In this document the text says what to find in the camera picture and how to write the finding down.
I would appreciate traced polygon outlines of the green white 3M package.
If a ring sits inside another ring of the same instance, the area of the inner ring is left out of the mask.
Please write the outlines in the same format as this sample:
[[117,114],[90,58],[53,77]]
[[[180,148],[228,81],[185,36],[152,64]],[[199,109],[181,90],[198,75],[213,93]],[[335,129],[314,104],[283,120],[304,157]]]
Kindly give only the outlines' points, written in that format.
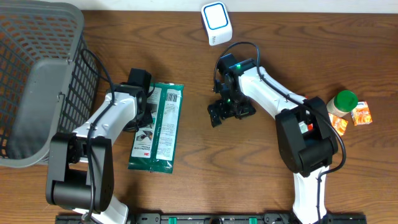
[[183,85],[173,83],[151,86],[149,124],[135,132],[128,169],[173,172],[183,89]]

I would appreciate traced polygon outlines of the orange small box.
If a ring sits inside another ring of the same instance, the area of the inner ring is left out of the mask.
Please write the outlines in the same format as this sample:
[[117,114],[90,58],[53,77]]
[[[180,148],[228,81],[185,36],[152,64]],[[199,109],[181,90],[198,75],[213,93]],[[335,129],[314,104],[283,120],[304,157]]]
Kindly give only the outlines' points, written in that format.
[[357,106],[351,111],[351,117],[355,126],[371,124],[373,122],[368,103],[359,101]]
[[333,126],[333,128],[336,130],[336,132],[339,134],[339,136],[343,136],[346,131],[347,125],[348,125],[347,120],[340,118],[338,116],[335,116],[331,113],[329,113],[328,115],[329,115],[331,125]]

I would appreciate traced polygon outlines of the green lid cream jar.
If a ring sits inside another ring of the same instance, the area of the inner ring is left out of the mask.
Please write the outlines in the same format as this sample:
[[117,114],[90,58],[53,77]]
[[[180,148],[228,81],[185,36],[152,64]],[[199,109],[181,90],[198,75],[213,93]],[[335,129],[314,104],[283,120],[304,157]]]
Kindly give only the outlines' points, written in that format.
[[358,104],[358,97],[350,90],[343,90],[335,95],[327,104],[327,111],[337,117],[344,117]]

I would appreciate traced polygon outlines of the red snack stick packet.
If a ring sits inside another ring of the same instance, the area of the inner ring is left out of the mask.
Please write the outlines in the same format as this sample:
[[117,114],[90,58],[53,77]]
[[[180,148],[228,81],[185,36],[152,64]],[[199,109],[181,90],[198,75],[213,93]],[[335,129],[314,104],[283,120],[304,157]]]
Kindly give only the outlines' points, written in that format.
[[312,123],[311,113],[308,110],[306,110],[305,114],[306,114],[306,122],[305,122],[305,124],[307,125],[308,131],[311,131],[311,130],[313,130],[313,123]]

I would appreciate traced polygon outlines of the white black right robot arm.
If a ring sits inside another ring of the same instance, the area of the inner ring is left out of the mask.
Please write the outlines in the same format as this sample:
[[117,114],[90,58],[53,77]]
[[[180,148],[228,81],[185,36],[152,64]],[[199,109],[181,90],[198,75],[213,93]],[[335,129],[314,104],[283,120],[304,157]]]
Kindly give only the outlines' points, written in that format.
[[215,70],[221,79],[213,90],[221,98],[208,106],[211,125],[254,115],[253,101],[268,112],[275,120],[280,156],[294,175],[293,213],[300,223],[318,223],[326,215],[324,173],[338,151],[324,101],[293,93],[252,58],[239,62],[227,54]]

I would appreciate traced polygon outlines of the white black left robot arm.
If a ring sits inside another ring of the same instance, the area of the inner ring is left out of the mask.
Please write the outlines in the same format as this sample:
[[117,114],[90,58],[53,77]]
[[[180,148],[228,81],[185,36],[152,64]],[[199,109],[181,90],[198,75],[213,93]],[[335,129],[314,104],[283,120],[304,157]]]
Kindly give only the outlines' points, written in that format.
[[129,223],[129,208],[114,195],[112,146],[123,131],[152,122],[147,99],[152,76],[133,68],[128,80],[112,84],[103,104],[71,133],[50,141],[45,198],[82,215],[83,222]]

